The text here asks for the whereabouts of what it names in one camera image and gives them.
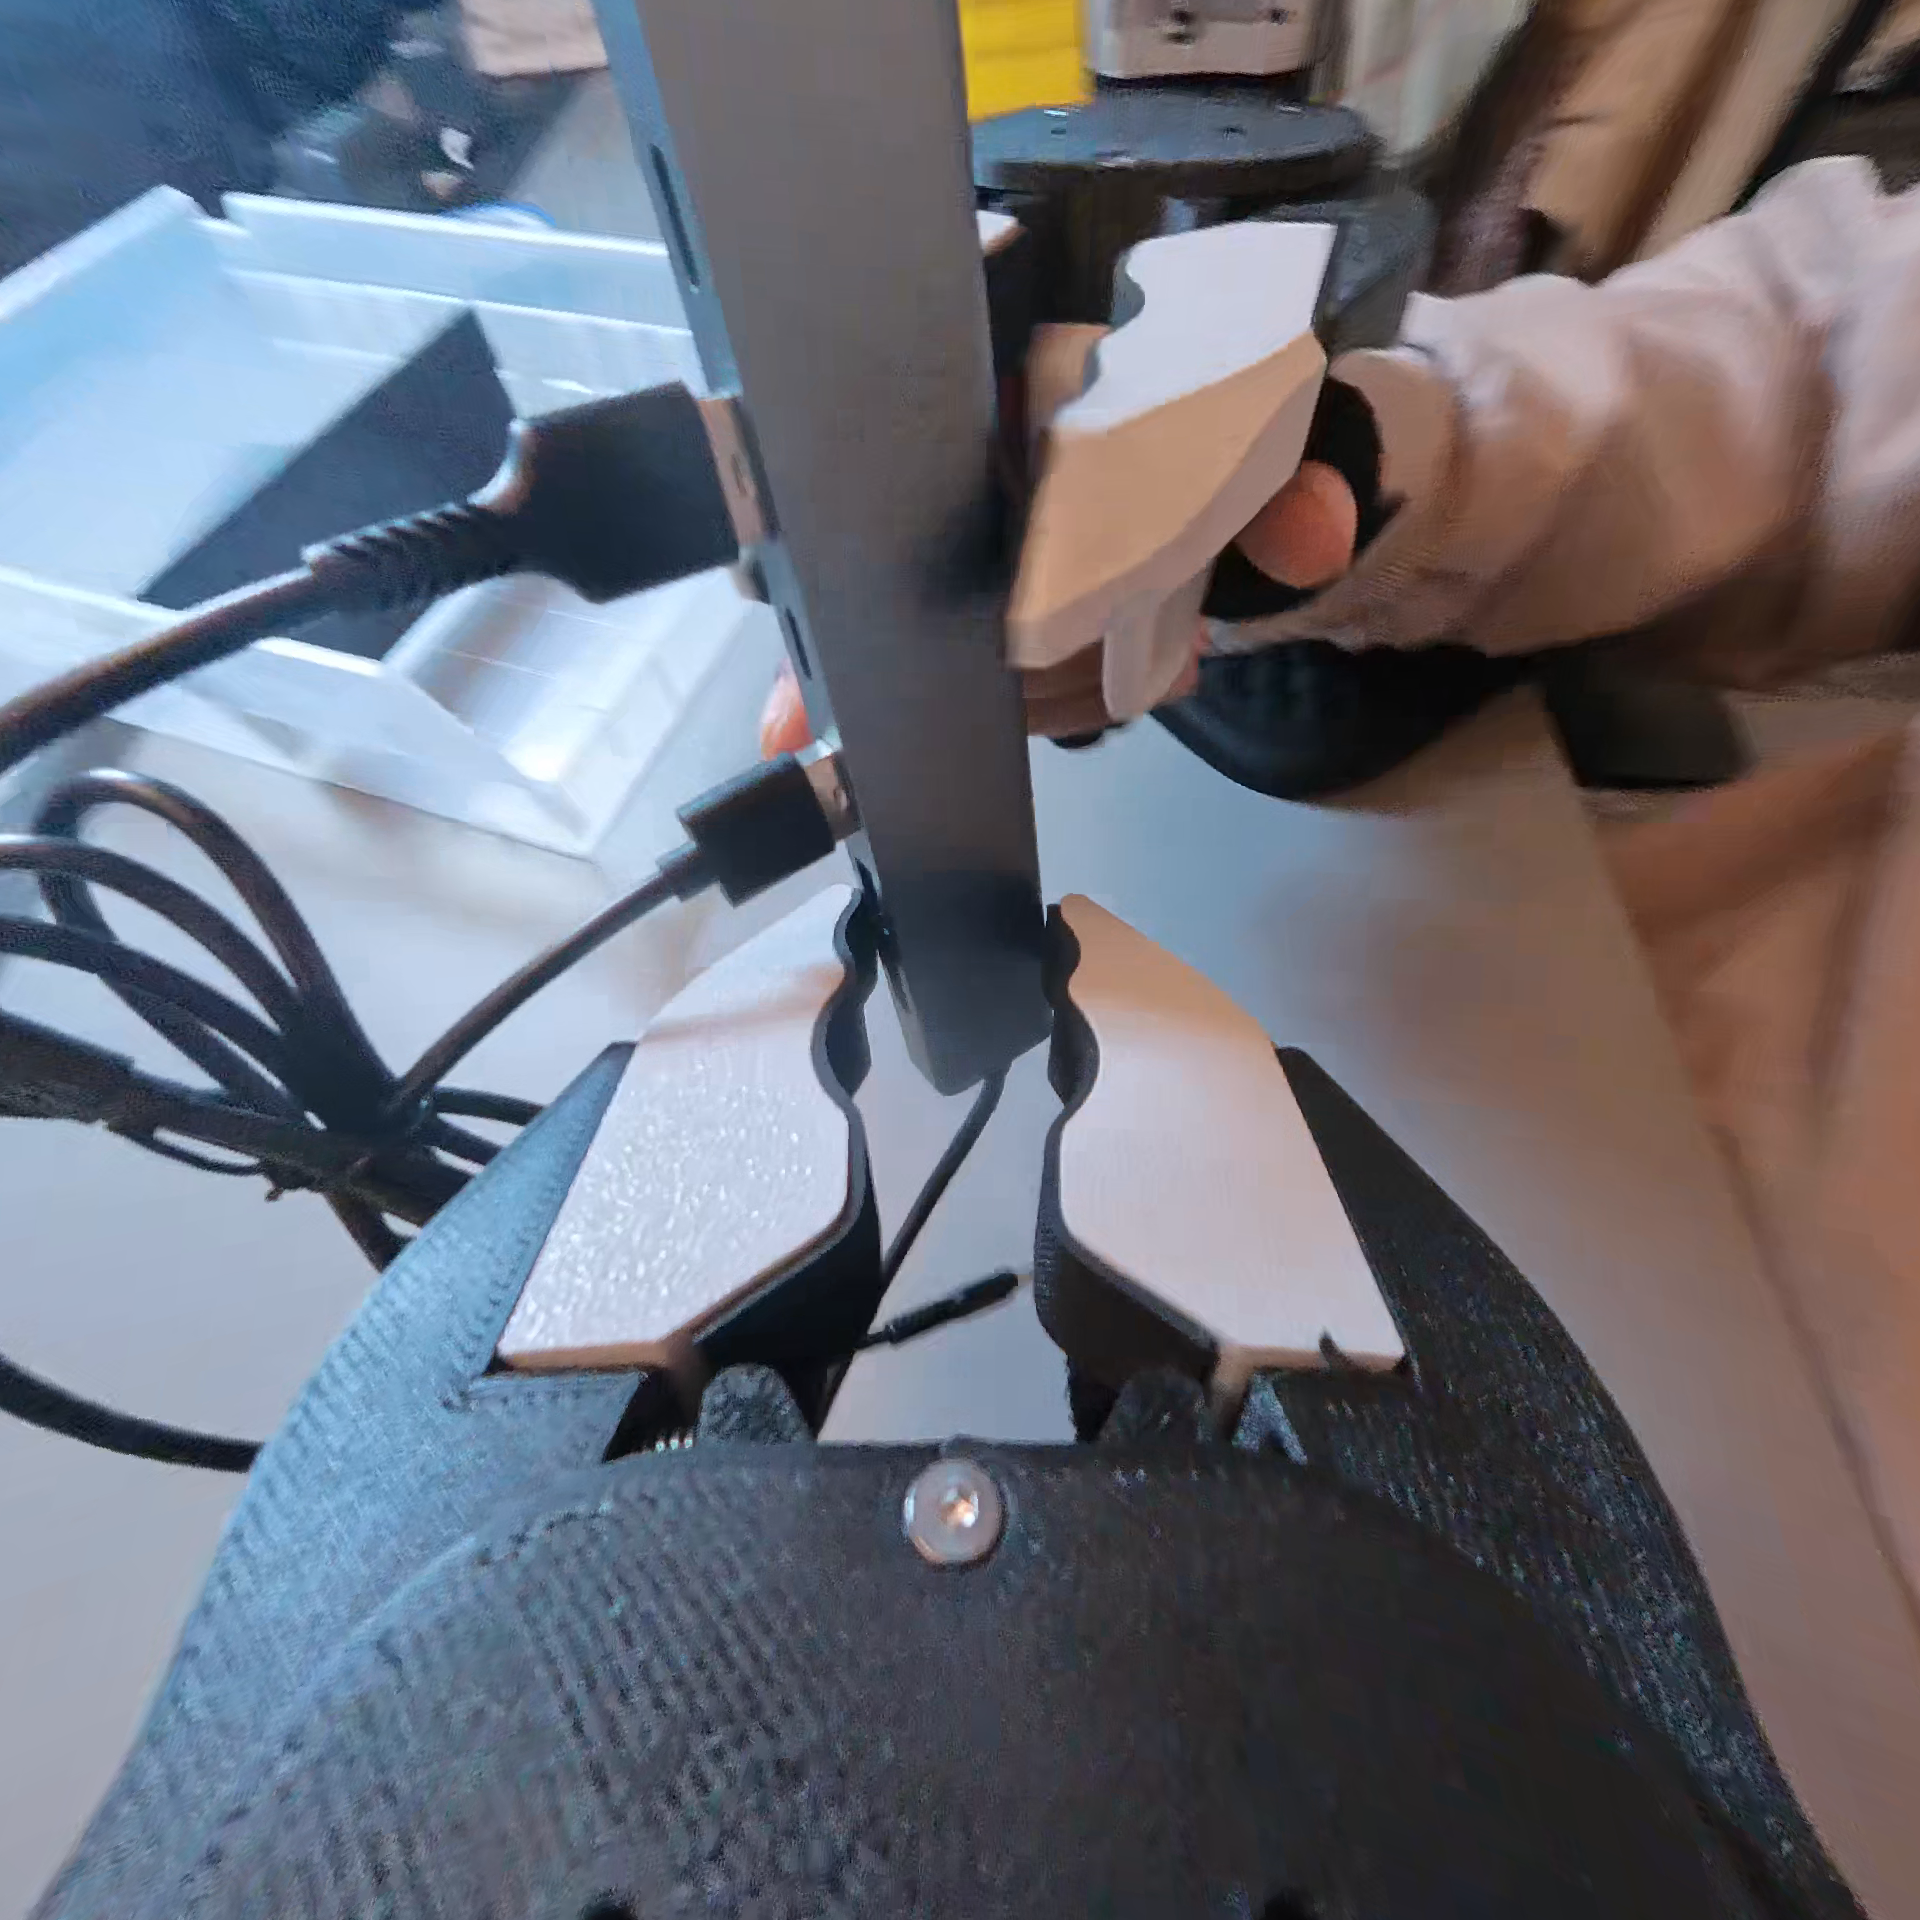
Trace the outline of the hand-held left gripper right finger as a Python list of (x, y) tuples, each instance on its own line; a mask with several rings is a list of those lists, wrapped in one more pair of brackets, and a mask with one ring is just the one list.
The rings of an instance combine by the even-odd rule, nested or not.
[(1264, 1374), (1398, 1374), (1403, 1329), (1262, 1022), (1079, 893), (1047, 911), (1047, 1000), (1034, 1288), (1074, 1397), (1166, 1372), (1226, 1424)]

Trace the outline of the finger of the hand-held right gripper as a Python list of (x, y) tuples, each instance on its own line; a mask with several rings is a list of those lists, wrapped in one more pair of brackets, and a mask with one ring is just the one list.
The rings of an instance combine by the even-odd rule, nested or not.
[(1035, 332), (1007, 656), (1052, 724), (1123, 724), (1190, 679), (1212, 567), (1297, 471), (1327, 365), (1312, 327)]
[(1112, 365), (1226, 377), (1315, 333), (1334, 223), (1220, 223), (1129, 247), (1116, 269)]

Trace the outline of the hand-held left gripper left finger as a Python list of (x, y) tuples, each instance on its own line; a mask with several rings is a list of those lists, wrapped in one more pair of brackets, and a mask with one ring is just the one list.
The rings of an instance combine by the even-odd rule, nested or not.
[(502, 1372), (644, 1372), (694, 1402), (750, 1362), (823, 1417), (884, 1290), (857, 1112), (872, 992), (864, 897), (830, 885), (642, 1028), (502, 1332)]

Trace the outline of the wide dark grey usb hub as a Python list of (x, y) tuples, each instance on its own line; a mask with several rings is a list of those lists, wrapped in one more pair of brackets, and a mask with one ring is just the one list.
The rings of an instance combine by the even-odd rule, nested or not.
[(942, 1092), (1049, 1028), (955, 4), (598, 4), (760, 576), (836, 748), (880, 959)]

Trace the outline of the clear plastic bin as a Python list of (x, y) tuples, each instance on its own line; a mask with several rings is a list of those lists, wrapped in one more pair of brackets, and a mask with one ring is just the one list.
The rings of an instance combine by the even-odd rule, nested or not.
[[(6, 701), (161, 631), (138, 592), (468, 308), (515, 418), (700, 377), (657, 241), (524, 208), (407, 215), (171, 186), (6, 276)], [(263, 640), (116, 711), (292, 774), (588, 856), (672, 748), (752, 754), (767, 633), (726, 570), (592, 608), (518, 577)]]

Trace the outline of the person's right forearm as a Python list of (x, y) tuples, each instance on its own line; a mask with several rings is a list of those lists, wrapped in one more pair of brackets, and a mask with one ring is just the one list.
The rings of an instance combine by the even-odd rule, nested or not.
[(1918, 193), (1868, 159), (1599, 282), (1416, 297), (1330, 374), (1400, 508), (1272, 638), (1628, 640), (1737, 687), (1916, 648)]

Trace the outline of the person's right hand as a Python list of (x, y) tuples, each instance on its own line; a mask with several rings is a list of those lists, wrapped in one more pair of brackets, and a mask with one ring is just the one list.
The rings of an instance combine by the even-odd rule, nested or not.
[(1270, 617), (1353, 564), (1361, 504), (1335, 465), (1305, 460), (1212, 561), (1150, 590), (1107, 626), (1010, 615), (1008, 660), (1032, 735), (1088, 741), (1194, 690), (1216, 623)]

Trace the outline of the yellow bin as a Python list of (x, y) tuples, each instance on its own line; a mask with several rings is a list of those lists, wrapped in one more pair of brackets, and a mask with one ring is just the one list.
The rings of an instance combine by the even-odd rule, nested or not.
[(1092, 96), (1082, 2), (958, 2), (955, 10), (972, 122)]

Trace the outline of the person's torso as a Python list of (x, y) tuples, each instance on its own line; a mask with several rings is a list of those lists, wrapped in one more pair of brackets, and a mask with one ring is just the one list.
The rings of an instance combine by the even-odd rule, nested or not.
[[(1769, 141), (1812, 54), (1739, 93), (1743, 54), (1769, 52), (1791, 14), (1815, 10), (1559, 6), (1570, 72), (1504, 152), (1520, 167), (1514, 212), (1548, 233), (1542, 266), (1488, 280), (1487, 266), (1459, 262), (1431, 300), (1523, 276), (1599, 282), (1737, 215), (1682, 223), (1668, 204), (1724, 140), (1739, 159)], [(1624, 640), (1624, 654), (1750, 693), (1831, 685), (1846, 666), (1894, 656), (1916, 664), (1916, 648), (1894, 650), (1737, 687), (1690, 679), (1639, 641)], [(1914, 1590), (1916, 716), (1776, 759), (1666, 813), (1606, 822), (1600, 846), (1702, 1114)]]

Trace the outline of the black divider panel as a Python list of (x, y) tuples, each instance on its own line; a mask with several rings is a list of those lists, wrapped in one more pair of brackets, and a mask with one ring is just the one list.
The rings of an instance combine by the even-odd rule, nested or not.
[(512, 418), (487, 333), (463, 308), (138, 597), (191, 610), (292, 568), (311, 544), (465, 501), (503, 464)]

